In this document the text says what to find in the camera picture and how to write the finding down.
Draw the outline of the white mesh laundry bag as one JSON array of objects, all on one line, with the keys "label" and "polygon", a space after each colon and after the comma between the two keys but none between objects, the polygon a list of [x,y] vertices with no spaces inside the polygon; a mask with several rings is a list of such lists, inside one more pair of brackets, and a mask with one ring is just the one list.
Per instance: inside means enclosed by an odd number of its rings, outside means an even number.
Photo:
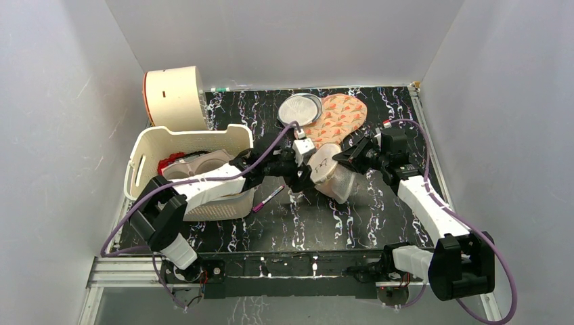
[{"label": "white mesh laundry bag", "polygon": [[309,159],[314,188],[323,195],[343,204],[351,195],[356,174],[336,162],[333,157],[342,152],[338,144],[324,144]]}]

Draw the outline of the cream plastic laundry basket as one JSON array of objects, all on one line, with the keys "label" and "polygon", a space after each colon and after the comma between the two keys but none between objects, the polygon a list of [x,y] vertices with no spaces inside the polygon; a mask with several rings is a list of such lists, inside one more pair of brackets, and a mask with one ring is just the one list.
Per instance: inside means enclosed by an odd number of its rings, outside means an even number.
[{"label": "cream plastic laundry basket", "polygon": [[[235,158],[241,151],[253,147],[252,131],[240,124],[229,124],[224,131],[170,131],[166,127],[150,127],[142,131],[127,163],[124,194],[134,201],[143,191],[151,178],[165,169],[168,180],[177,180],[205,173],[220,167],[225,162],[207,159],[193,169],[183,166],[200,159],[204,154],[225,150],[226,160]],[[207,202],[188,211],[183,220],[221,221],[240,219],[252,211],[255,191],[253,189],[225,196]]]}]

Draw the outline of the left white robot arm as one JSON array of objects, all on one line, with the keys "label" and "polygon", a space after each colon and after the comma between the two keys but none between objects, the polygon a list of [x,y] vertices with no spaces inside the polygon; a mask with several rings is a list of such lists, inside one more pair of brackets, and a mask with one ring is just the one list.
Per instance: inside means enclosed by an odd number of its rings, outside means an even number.
[{"label": "left white robot arm", "polygon": [[160,253],[176,267],[178,276],[194,282],[204,271],[204,261],[180,232],[185,215],[223,196],[251,190],[268,176],[283,177],[293,191],[311,188],[314,183],[308,162],[315,152],[315,148],[300,153],[274,147],[263,156],[247,149],[218,169],[182,181],[156,176],[137,199],[129,225],[153,253]]}]

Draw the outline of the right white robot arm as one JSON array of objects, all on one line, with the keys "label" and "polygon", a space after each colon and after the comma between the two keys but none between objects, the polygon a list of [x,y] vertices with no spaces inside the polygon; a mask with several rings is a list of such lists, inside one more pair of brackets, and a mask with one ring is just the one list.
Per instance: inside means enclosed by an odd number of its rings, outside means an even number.
[{"label": "right white robot arm", "polygon": [[492,292],[494,251],[486,242],[490,235],[471,230],[447,213],[448,205],[412,163],[407,142],[404,130],[383,129],[333,157],[356,173],[380,171],[385,184],[417,216],[434,244],[432,251],[409,242],[388,244],[374,269],[389,280],[411,274],[429,284],[441,301]]}]

